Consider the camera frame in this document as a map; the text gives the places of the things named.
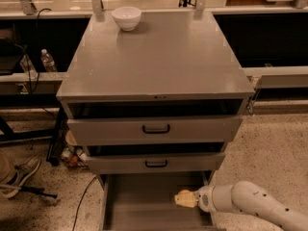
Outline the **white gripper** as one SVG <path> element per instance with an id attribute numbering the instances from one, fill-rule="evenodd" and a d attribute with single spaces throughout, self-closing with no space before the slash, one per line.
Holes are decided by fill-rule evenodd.
<path id="1" fill-rule="evenodd" d="M 214 212 L 213 189 L 213 186 L 201 187 L 195 192 L 197 201 L 194 198 L 194 192 L 182 190 L 175 196 L 175 203 L 179 206 L 188 208 L 194 208 L 198 205 L 203 212 Z"/>

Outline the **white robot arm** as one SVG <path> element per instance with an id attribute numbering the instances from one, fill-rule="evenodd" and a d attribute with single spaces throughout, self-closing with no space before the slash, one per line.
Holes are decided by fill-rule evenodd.
<path id="1" fill-rule="evenodd" d="M 177 205 L 203 212 L 251 215 L 268 221 L 283 231 L 308 231 L 308 216 L 279 202 L 262 187 L 240 181 L 233 185 L 203 186 L 183 190 L 174 196 Z"/>

